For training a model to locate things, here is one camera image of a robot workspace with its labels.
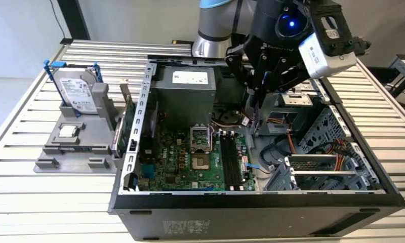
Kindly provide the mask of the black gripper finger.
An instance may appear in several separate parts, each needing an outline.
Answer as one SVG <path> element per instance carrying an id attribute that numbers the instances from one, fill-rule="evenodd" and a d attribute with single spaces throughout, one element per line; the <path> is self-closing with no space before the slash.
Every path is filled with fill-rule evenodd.
<path id="1" fill-rule="evenodd" d="M 268 93 L 287 92 L 311 78 L 301 57 L 260 58 L 260 107 Z"/>
<path id="2" fill-rule="evenodd" d="M 243 64 L 244 45 L 229 47 L 227 49 L 225 62 L 237 79 L 237 81 L 247 86 L 252 91 L 251 107 L 261 107 L 265 98 L 263 80 L 265 77 L 268 66 L 268 55 L 263 51 L 259 55 L 257 64 L 252 65 L 255 73 L 251 74 L 249 70 Z"/>

